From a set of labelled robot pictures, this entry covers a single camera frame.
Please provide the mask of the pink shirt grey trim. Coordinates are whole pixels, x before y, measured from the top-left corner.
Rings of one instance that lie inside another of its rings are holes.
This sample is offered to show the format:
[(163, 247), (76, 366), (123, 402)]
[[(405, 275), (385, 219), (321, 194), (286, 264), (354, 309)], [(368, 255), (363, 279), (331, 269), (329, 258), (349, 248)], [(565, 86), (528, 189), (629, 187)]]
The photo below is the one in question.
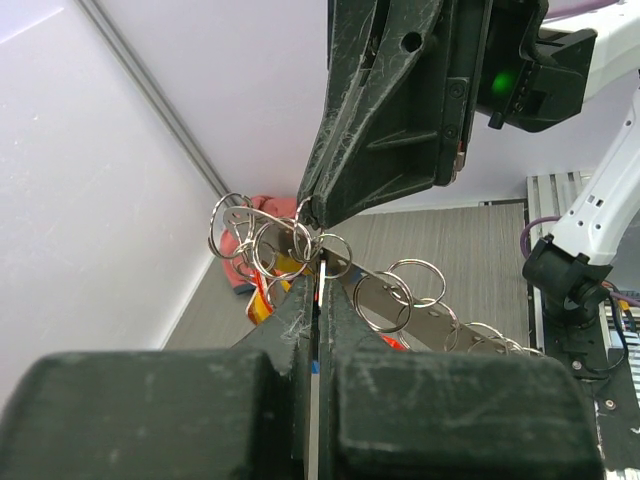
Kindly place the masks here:
[[(292, 197), (271, 197), (258, 195), (247, 197), (232, 193), (228, 198), (239, 199), (243, 207), (257, 209), (276, 217), (293, 218), (297, 208), (297, 200)], [(209, 239), (210, 248), (217, 248), (226, 278), (236, 295), (252, 293), (255, 290), (253, 270), (251, 267), (251, 242), (257, 231), (256, 221), (250, 220), (247, 227), (225, 229), (219, 243)]]

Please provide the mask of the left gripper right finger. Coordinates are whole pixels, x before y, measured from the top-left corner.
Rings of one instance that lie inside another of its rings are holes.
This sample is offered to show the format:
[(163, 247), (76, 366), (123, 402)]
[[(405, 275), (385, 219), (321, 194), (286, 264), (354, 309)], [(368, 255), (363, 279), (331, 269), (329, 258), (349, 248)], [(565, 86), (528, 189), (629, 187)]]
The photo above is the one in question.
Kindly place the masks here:
[(322, 479), (599, 479), (581, 393), (557, 361), (388, 346), (343, 286), (319, 316)]

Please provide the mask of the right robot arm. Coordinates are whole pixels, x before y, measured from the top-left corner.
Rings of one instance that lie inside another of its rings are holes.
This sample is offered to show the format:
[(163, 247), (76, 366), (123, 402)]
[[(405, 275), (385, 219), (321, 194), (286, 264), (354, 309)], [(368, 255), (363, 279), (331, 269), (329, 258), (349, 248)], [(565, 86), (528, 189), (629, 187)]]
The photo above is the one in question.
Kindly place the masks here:
[(639, 5), (554, 13), (545, 1), (334, 1), (323, 117), (297, 195), (293, 254), (320, 263), (323, 359), (337, 313), (379, 342), (526, 355), (459, 318), (442, 293), (417, 297), (397, 261), (368, 272), (324, 248), (331, 228), (374, 207), (451, 185), (473, 156), (472, 198), (540, 186), (542, 236), (522, 235), (540, 356), (605, 373), (601, 306), (639, 209), (639, 96), (613, 91), (639, 68)]

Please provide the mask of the metal key organizer red handle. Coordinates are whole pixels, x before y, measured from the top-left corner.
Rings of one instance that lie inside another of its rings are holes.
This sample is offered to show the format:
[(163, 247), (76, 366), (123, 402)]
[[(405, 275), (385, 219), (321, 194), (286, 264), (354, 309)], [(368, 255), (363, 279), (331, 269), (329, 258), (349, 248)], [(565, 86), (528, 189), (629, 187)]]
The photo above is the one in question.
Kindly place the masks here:
[(311, 378), (322, 380), (320, 396), (326, 409), (320, 419), (319, 437), (332, 435), (334, 373), (332, 342), (339, 339), (349, 348), (358, 345), (396, 345), (409, 349), (404, 330), (419, 319), (427, 321), (417, 337), (429, 350), (538, 355), (540, 352), (505, 336), (482, 322), (463, 323), (443, 303), (445, 294), (417, 299), (397, 269), (414, 264), (440, 276), (433, 264), (401, 259), (379, 272), (355, 264), (353, 256), (328, 249), (332, 234), (313, 232), (297, 216), (276, 217), (243, 207), (239, 199), (224, 195), (214, 206), (208, 246), (218, 259), (217, 248), (225, 229), (247, 227), (256, 221), (251, 242), (255, 290), (247, 306), (254, 329), (238, 341), (269, 356), (284, 387), (278, 396), (285, 415), (267, 436), (270, 478), (303, 479), (309, 472)]

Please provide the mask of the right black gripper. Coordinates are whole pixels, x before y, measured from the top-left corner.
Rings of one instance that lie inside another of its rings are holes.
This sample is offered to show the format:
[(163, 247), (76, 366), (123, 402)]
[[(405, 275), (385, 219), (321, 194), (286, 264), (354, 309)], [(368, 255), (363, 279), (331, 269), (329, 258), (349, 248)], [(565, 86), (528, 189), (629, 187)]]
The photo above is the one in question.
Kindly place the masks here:
[(298, 204), (330, 228), (464, 168), (491, 1), (331, 1), (323, 117)]

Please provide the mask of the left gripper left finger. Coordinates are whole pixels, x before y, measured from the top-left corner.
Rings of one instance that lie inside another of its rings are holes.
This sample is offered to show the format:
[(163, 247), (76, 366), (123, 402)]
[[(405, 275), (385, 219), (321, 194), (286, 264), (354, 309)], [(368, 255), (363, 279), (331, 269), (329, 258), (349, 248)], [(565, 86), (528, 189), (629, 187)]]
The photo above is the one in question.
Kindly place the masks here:
[(1, 416), (5, 479), (302, 479), (315, 285), (224, 349), (64, 352)]

